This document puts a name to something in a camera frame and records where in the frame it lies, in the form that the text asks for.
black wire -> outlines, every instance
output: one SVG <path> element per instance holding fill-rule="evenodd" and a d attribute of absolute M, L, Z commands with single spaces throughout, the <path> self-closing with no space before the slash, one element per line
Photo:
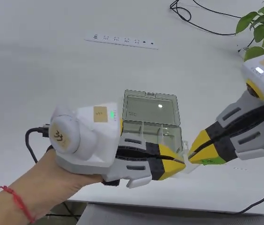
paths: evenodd
<path fill-rule="evenodd" d="M 239 215 L 239 214 L 242 214 L 242 213 L 244 213 L 244 212 L 250 210 L 251 208 L 253 208 L 253 207 L 255 207 L 256 205 L 259 205 L 259 204 L 261 204 L 261 203 L 263 203 L 263 202 L 264 202 L 264 198 L 262 198 L 261 200 L 259 200 L 259 201 L 255 202 L 255 203 L 251 204 L 250 206 L 246 207 L 244 210 L 241 210 L 241 211 L 239 211 L 239 212 L 232 213 L 232 214 L 233 214 L 233 215 Z"/>
<path fill-rule="evenodd" d="M 30 146 L 30 134 L 33 133 L 33 132 L 38 132 L 38 133 L 42 133 L 43 132 L 43 129 L 42 127 L 39 127 L 39 128 L 31 128 L 29 129 L 26 133 L 25 133 L 25 145 L 27 146 L 29 152 L 30 152 L 30 155 L 32 156 L 35 164 L 38 162 L 35 154 L 34 154 L 34 151 L 33 149 L 31 148 Z"/>
<path fill-rule="evenodd" d="M 46 216 L 53 216 L 53 217 L 81 217 L 82 215 L 46 214 Z"/>
<path fill-rule="evenodd" d="M 76 221 L 79 221 L 79 218 L 78 218 L 77 216 L 75 216 L 75 215 L 72 213 L 72 211 L 68 208 L 68 206 L 65 204 L 65 202 L 63 202 L 62 204 L 65 206 L 65 208 L 66 208 L 67 211 L 70 213 L 70 215 L 71 215 L 72 217 L 74 217 Z"/>
<path fill-rule="evenodd" d="M 39 128 L 31 128 L 31 129 L 29 129 L 26 133 L 25 133 L 25 145 L 27 146 L 27 148 L 28 148 L 28 150 L 29 150 L 29 152 L 30 152 L 30 155 L 32 156 L 32 158 L 33 158 L 33 160 L 34 160 L 34 162 L 35 162 L 35 164 L 38 162 L 38 160 L 37 160 L 37 158 L 36 158 L 36 156 L 35 156 L 35 154 L 34 154 L 34 151 L 33 151 L 33 149 L 31 148 L 31 146 L 30 146 L 30 134 L 31 133 L 33 133 L 33 132 L 38 132 L 38 133 L 44 133 L 45 132 L 45 129 L 43 128 L 43 127 L 39 127 Z M 67 209 L 67 211 L 70 213 L 70 215 L 72 216 L 72 217 L 74 217 L 75 219 L 76 219 L 76 221 L 79 221 L 79 218 L 78 217 L 76 217 L 73 213 L 72 213 L 72 211 L 69 209 L 69 207 L 65 204 L 65 202 L 63 202 L 62 203 L 63 205 L 64 205 L 64 207 Z"/>
<path fill-rule="evenodd" d="M 248 44 L 248 46 L 247 47 L 249 47 L 253 42 L 254 42 L 254 38 L 253 38 L 253 40 Z"/>
<path fill-rule="evenodd" d="M 207 9 L 207 10 L 210 11 L 210 12 L 217 13 L 217 14 L 221 14 L 221 15 L 227 15 L 227 16 L 230 16 L 230 17 L 235 17 L 235 18 L 241 19 L 240 16 L 231 15 L 231 14 L 227 14 L 227 13 L 217 12 L 217 11 L 214 11 L 214 10 L 212 10 L 212 9 L 206 8 L 205 6 L 202 6 L 202 5 L 198 4 L 195 0 L 192 0 L 192 1 L 193 1 L 194 3 L 196 3 L 198 6 L 204 8 L 204 9 Z"/>
<path fill-rule="evenodd" d="M 217 32 L 214 32 L 214 31 L 211 31 L 211 30 L 208 30 L 208 29 L 206 29 L 206 28 L 203 28 L 203 27 L 201 27 L 201 26 L 198 26 L 198 25 L 196 25 L 196 24 L 194 24 L 194 23 L 192 23 L 190 20 L 191 20 L 191 18 L 192 18 L 192 15 L 191 15 L 191 13 L 190 13 L 190 11 L 189 10 L 187 10 L 186 8 L 184 8 L 184 7 L 179 7 L 178 6 L 178 2 L 179 2 L 180 0 L 175 0 L 171 5 L 170 5 L 170 9 L 171 10 L 173 10 L 183 21 L 185 21 L 185 22 L 188 22 L 188 23 L 190 23 L 191 25 L 193 25 L 193 26 L 195 26 L 195 27 L 197 27 L 197 28 L 199 28 L 199 29 L 202 29 L 202 30 L 204 30 L 204 31 L 206 31 L 206 32 L 209 32 L 209 33 L 211 33 L 211 34 L 216 34 L 216 35 L 221 35 L 221 36 L 233 36 L 233 35 L 235 35 L 236 33 L 230 33 L 230 34 L 222 34 L 222 33 L 217 33 Z M 186 19 L 184 16 L 182 16 L 180 13 L 179 13 L 179 10 L 178 9 L 182 9 L 182 10 L 184 10 L 184 11 L 186 11 L 188 14 L 189 14 L 189 19 Z M 207 9 L 207 10 L 209 10 L 209 11 L 211 11 L 211 12 L 215 12 L 215 13 L 219 13 L 219 14 L 222 14 L 222 13 L 220 13 L 220 12 L 217 12 L 217 11 L 214 11 L 214 10 L 210 10 L 210 9 L 208 9 L 208 8 L 205 8 L 205 9 Z"/>

power strip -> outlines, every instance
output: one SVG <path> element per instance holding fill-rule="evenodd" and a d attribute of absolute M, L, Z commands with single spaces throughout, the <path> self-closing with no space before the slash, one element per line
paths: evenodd
<path fill-rule="evenodd" d="M 114 44 L 114 45 L 126 45 L 126 46 L 139 47 L 139 48 L 158 49 L 155 42 L 152 40 L 142 40 L 142 39 L 132 38 L 132 37 L 125 38 L 125 37 L 119 37 L 119 36 L 114 36 L 114 35 L 93 33 L 93 34 L 88 35 L 85 38 L 85 40 L 107 43 L 107 44 Z"/>

white desk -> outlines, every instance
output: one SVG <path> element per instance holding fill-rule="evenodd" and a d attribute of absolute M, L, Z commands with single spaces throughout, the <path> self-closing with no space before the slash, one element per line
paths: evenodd
<path fill-rule="evenodd" d="M 236 50 L 249 43 L 251 35 L 204 33 L 170 12 L 170 3 L 0 0 L 0 185 L 33 166 L 24 134 L 49 122 L 59 103 L 75 109 L 120 100 L 125 89 L 175 94 L 183 138 L 191 143 L 242 94 L 245 85 Z M 259 7 L 253 0 L 246 5 L 242 0 L 201 3 L 236 15 Z M 233 18 L 189 9 L 195 23 L 221 32 L 235 29 Z M 84 41 L 91 31 L 152 38 L 159 50 Z M 30 143 L 38 158 L 49 145 L 38 134 Z M 191 174 L 135 189 L 124 183 L 117 188 L 92 185 L 71 200 L 239 211 L 264 196 L 264 158 L 200 166 Z M 264 203 L 249 212 L 264 214 Z"/>

hand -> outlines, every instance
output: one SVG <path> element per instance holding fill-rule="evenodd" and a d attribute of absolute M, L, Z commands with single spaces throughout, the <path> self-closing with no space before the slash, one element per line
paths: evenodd
<path fill-rule="evenodd" d="M 56 164 L 56 153 L 49 150 L 12 188 L 27 205 L 32 215 L 41 218 L 57 204 L 73 196 L 82 187 L 101 182 L 100 175 L 70 173 Z"/>

hinged lid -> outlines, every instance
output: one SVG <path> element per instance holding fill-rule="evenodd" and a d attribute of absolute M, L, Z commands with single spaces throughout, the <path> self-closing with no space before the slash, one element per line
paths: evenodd
<path fill-rule="evenodd" d="M 123 120 L 180 125 L 178 101 L 175 95 L 125 90 Z"/>

